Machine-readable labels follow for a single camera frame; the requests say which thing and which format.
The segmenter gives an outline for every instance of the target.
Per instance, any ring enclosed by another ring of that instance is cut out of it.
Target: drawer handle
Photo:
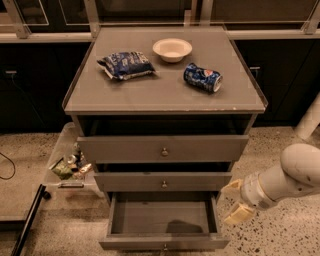
[[[168,185],[167,185],[167,182],[164,180],[162,181],[162,185],[161,185],[162,188],[167,188]]]
[[[166,148],[163,148],[163,149],[162,149],[162,152],[161,152],[161,155],[162,155],[162,156],[168,156],[168,155],[169,155],[168,150],[167,150]]]

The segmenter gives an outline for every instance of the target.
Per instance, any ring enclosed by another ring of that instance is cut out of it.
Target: open drawer
[[[118,250],[212,250],[228,242],[211,192],[117,192],[100,244]]]

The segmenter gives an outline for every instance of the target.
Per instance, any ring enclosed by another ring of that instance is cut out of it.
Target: speckled floor
[[[0,180],[0,216],[25,216],[40,183],[58,134],[10,134],[0,136],[0,152],[16,165],[11,180]],[[320,148],[320,129],[303,141],[291,127],[253,128],[249,143],[233,170],[233,179],[265,170],[279,161],[280,152],[297,142]],[[0,157],[0,176],[8,177],[12,166]],[[22,255],[160,255],[163,252],[104,251],[98,241],[106,234],[109,207],[91,191],[72,193],[47,187],[52,195],[42,200]],[[222,196],[218,217],[222,219],[233,198]],[[286,199],[278,206],[241,225],[221,223],[222,235],[230,239],[215,252],[167,252],[168,255],[319,255],[320,195]],[[14,237],[0,234],[0,255],[10,255]]]

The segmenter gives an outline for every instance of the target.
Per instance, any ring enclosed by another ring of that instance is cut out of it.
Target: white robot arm
[[[228,224],[250,219],[255,210],[267,210],[285,198],[320,193],[320,150],[293,144],[282,152],[279,165],[231,182],[222,189],[228,192],[239,196],[224,220]]]

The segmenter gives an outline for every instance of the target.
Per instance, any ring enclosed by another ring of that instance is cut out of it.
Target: blue can
[[[222,85],[222,76],[219,72],[200,68],[190,63],[184,73],[183,79],[190,85],[204,90],[210,94],[217,92]]]

